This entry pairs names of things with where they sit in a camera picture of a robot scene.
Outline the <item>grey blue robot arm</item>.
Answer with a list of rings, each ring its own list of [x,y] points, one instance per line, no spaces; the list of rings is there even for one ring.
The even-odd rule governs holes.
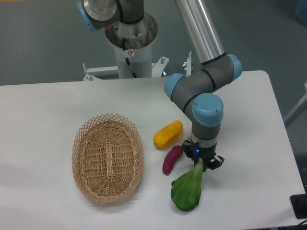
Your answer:
[[[192,122],[191,138],[182,144],[184,153],[194,163],[201,162],[204,170],[214,170],[224,162],[215,152],[224,104],[214,93],[241,75],[242,64],[223,49],[204,1],[178,0],[176,6],[201,69],[192,74],[172,74],[164,91]],[[77,7],[90,30],[104,29],[114,47],[121,79],[154,76],[156,66],[152,65],[151,46],[158,25],[144,11],[142,0],[81,0]]]

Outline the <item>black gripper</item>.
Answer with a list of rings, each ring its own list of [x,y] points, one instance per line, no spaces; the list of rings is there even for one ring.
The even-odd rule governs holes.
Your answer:
[[[192,141],[185,140],[181,146],[185,155],[193,161],[194,166],[199,159],[202,159],[203,172],[206,172],[207,169],[215,170],[221,167],[224,162],[224,158],[215,153],[216,145],[215,143],[211,147],[203,148]]]

